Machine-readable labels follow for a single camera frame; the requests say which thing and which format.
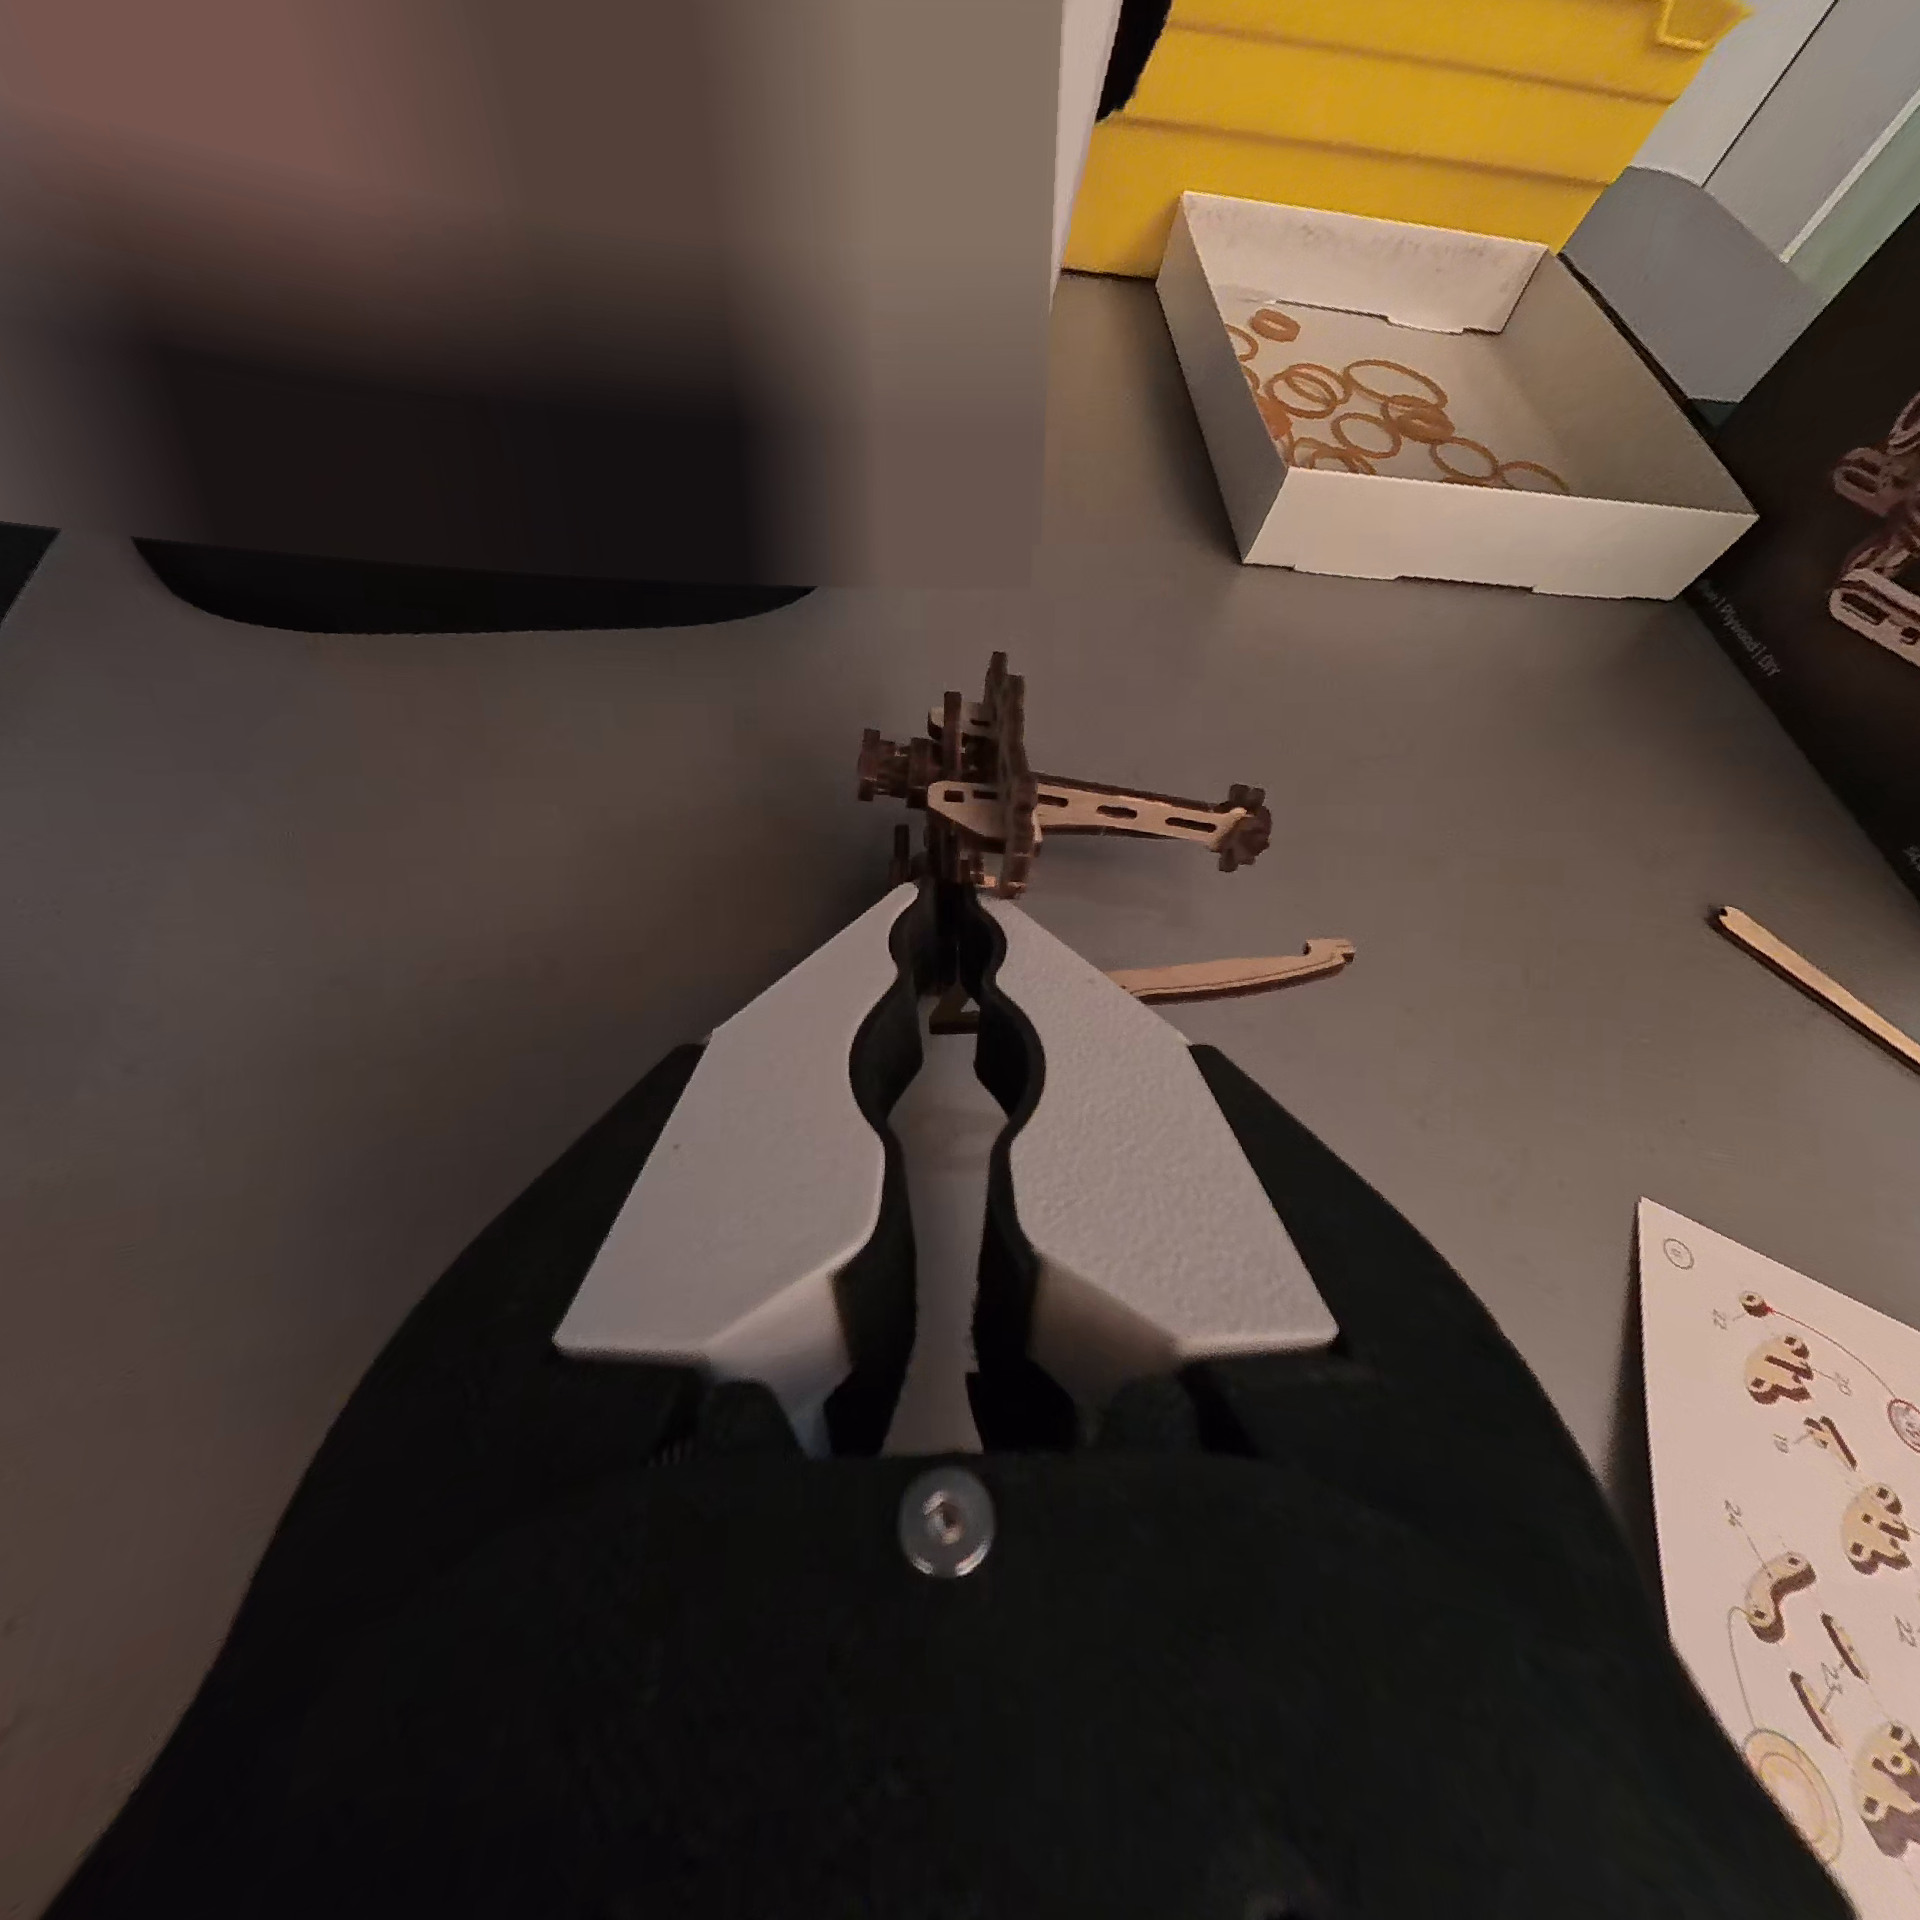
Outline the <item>black product box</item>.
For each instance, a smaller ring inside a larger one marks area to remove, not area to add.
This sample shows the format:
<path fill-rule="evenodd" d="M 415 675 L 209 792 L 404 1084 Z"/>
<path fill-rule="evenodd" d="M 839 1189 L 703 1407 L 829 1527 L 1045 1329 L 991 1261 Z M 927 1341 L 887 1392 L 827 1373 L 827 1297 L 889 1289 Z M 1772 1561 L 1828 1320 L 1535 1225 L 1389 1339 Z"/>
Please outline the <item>black product box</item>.
<path fill-rule="evenodd" d="M 1757 521 L 1688 596 L 1916 892 L 1916 212 L 1736 407 L 1715 447 Z"/>

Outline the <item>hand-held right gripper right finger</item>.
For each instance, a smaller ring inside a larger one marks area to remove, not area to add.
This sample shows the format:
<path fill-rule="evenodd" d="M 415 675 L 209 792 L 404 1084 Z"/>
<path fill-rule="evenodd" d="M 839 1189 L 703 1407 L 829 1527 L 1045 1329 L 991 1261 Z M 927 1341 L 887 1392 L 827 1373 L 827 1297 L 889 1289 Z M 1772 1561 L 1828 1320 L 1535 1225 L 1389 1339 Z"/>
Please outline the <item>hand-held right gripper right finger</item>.
<path fill-rule="evenodd" d="M 1067 1449 L 1130 1382 L 1323 1353 L 1338 1320 L 1186 1038 L 1013 902 L 967 904 L 993 1143 L 967 1380 L 987 1449 Z"/>

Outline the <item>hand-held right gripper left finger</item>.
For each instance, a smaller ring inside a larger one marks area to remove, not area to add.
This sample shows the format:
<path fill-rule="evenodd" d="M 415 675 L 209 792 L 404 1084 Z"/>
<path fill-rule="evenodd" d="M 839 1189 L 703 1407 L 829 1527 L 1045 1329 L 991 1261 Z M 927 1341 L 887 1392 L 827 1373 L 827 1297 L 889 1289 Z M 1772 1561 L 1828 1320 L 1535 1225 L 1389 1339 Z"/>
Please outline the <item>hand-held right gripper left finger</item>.
<path fill-rule="evenodd" d="M 921 957 L 906 883 L 714 1029 L 561 1318 L 562 1353 L 755 1380 L 805 1452 L 880 1449 L 917 1333 L 889 1115 L 921 1068 Z"/>

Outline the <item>instruction booklet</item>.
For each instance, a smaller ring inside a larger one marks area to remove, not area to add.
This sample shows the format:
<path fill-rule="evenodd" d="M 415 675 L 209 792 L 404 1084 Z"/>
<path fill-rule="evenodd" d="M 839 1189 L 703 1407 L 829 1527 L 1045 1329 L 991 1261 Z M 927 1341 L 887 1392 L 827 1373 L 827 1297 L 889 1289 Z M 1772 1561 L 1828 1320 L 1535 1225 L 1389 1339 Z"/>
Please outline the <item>instruction booklet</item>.
<path fill-rule="evenodd" d="M 1639 1200 L 1672 1644 L 1858 1915 L 1919 1912 L 1919 1333 Z"/>

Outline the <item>grey storage bin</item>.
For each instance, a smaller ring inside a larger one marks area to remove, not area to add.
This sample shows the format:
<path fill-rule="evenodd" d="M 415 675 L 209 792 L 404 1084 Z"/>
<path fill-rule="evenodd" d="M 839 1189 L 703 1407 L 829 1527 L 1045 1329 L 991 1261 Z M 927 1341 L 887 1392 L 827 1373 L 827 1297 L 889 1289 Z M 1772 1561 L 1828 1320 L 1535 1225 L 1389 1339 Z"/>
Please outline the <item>grey storage bin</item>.
<path fill-rule="evenodd" d="M 1818 292 L 1693 181 L 1629 167 L 1563 261 L 1688 397 L 1731 409 L 1805 331 Z"/>

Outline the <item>pile of rubber bands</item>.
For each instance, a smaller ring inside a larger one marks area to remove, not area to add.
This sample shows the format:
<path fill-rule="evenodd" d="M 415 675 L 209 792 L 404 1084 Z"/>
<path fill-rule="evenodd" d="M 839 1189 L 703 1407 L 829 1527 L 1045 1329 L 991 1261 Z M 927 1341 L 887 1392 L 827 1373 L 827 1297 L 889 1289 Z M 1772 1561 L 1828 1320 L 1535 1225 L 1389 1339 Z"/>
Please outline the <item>pile of rubber bands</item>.
<path fill-rule="evenodd" d="M 1291 470 L 1570 495 L 1545 425 L 1523 397 L 1447 352 L 1426 368 L 1355 353 L 1385 327 L 1273 302 L 1235 302 L 1226 331 L 1269 439 Z"/>

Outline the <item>wooden model assembly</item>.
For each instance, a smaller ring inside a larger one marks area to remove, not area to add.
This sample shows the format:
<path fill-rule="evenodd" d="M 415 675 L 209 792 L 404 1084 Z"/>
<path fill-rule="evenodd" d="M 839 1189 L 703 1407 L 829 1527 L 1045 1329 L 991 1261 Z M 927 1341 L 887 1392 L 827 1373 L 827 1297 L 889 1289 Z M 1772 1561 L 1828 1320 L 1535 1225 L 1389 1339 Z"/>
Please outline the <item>wooden model assembly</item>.
<path fill-rule="evenodd" d="M 1065 837 L 1155 840 L 1205 854 L 1221 873 L 1243 873 L 1273 829 L 1265 790 L 1250 783 L 1233 783 L 1226 800 L 1192 800 L 1042 773 L 1027 744 L 1025 679 L 1005 654 L 991 657 L 975 699 L 949 691 L 921 736 L 892 741 L 869 729 L 855 783 L 863 800 L 896 800 L 921 815 L 920 831 L 896 831 L 906 901 L 901 921 L 879 934 L 879 1007 L 899 1000 L 912 1017 L 930 979 L 957 1014 L 977 1003 L 977 1033 L 987 1030 L 991 1014 L 986 993 L 960 980 L 957 904 L 1017 904 L 1041 854 Z M 1056 941 L 1042 941 L 1027 965 L 1005 947 L 1000 980 L 1004 1019 L 1025 1014 L 1041 1035 L 1056 1027 L 1079 1048 L 1130 1046 L 1136 1030 L 1162 1027 L 1163 1000 L 1132 996 Z"/>

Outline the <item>black curved object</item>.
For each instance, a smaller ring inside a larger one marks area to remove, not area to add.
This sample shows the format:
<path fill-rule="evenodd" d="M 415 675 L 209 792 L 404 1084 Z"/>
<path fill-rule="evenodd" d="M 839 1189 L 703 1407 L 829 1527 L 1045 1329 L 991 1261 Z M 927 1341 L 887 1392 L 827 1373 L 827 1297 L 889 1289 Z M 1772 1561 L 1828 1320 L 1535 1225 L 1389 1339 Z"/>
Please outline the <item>black curved object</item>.
<path fill-rule="evenodd" d="M 136 539 L 161 584 L 201 613 L 327 635 L 631 632 L 703 628 L 795 606 L 807 588 L 639 582 L 419 567 Z"/>

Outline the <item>curved wooden arm part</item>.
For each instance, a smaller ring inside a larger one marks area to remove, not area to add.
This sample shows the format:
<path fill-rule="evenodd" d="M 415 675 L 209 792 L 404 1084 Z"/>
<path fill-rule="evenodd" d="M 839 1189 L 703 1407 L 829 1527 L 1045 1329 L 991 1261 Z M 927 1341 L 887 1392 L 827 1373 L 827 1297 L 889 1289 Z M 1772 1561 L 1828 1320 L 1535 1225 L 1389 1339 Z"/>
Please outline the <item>curved wooden arm part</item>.
<path fill-rule="evenodd" d="M 1106 979 L 1139 1000 L 1221 1000 L 1280 991 L 1314 979 L 1336 976 L 1353 957 L 1355 947 L 1346 940 L 1309 940 L 1296 952 L 1108 969 Z"/>

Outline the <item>white cardboard box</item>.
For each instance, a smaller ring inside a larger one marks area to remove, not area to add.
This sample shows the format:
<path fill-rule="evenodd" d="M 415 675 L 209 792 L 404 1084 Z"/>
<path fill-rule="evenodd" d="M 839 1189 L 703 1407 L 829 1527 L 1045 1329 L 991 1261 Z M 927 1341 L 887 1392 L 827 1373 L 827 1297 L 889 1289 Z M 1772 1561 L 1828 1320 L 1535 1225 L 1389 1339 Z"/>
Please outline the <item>white cardboard box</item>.
<path fill-rule="evenodd" d="M 1240 556 L 1367 580 L 1666 600 L 1755 521 L 1689 413 L 1540 245 L 1185 192 L 1156 278 Z M 1355 353 L 1447 352 L 1523 397 L 1570 495 L 1291 470 L 1226 331 L 1235 302 L 1378 321 Z"/>

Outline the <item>thin wooden stick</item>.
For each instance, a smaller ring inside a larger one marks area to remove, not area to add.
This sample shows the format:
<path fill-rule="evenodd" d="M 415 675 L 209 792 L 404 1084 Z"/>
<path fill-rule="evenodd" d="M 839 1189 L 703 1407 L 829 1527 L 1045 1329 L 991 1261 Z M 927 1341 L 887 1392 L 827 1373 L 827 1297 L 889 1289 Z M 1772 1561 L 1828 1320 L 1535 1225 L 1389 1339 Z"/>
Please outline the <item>thin wooden stick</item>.
<path fill-rule="evenodd" d="M 1777 932 L 1732 904 L 1711 911 L 1711 923 L 1737 949 L 1762 963 L 1765 969 L 1810 996 L 1866 1040 L 1873 1040 L 1888 1055 L 1919 1071 L 1919 1040 L 1885 1019 L 1866 999 L 1843 988 L 1831 974 L 1813 965 L 1804 952 L 1791 949 Z"/>

